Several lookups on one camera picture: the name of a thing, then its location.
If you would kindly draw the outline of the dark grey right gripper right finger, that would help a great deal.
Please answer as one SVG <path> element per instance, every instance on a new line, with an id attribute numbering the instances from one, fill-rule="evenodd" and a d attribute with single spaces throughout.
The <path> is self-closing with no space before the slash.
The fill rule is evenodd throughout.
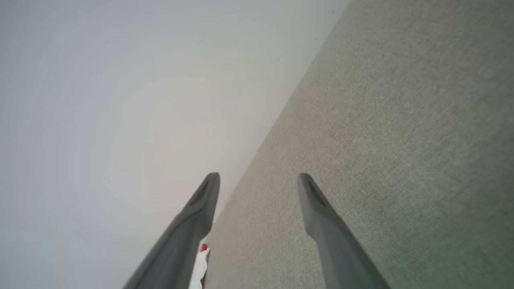
<path id="1" fill-rule="evenodd" d="M 388 289 L 389 286 L 314 179 L 298 176 L 306 233 L 316 242 L 328 289 Z"/>

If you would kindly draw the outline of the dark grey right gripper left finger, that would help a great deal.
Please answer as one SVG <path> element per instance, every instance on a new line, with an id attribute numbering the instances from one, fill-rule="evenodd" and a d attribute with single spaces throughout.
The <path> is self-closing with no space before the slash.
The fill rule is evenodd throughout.
<path id="1" fill-rule="evenodd" d="M 125 289 L 187 289 L 200 241 L 213 225 L 220 174 L 209 173 L 174 218 Z"/>

